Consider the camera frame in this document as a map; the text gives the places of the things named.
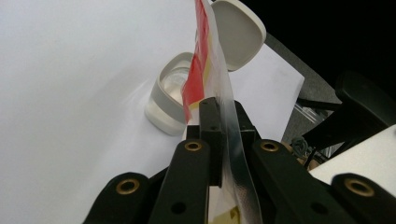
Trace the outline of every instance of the brass insert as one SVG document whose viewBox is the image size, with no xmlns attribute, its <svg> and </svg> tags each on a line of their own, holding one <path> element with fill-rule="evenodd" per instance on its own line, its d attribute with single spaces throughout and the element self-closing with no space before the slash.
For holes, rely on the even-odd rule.
<svg viewBox="0 0 396 224">
<path fill-rule="evenodd" d="M 279 150 L 279 147 L 271 142 L 262 142 L 260 144 L 260 147 L 265 151 L 271 151 L 271 152 Z"/>
<path fill-rule="evenodd" d="M 374 189 L 370 185 L 359 179 L 347 178 L 344 184 L 347 189 L 363 197 L 373 197 L 375 194 Z"/>
<path fill-rule="evenodd" d="M 116 191 L 118 194 L 122 195 L 132 194 L 139 186 L 140 183 L 136 179 L 124 179 L 117 185 Z"/>
<path fill-rule="evenodd" d="M 198 142 L 188 142 L 186 145 L 184 145 L 184 148 L 186 148 L 188 151 L 198 151 L 202 148 L 202 145 Z"/>
</svg>

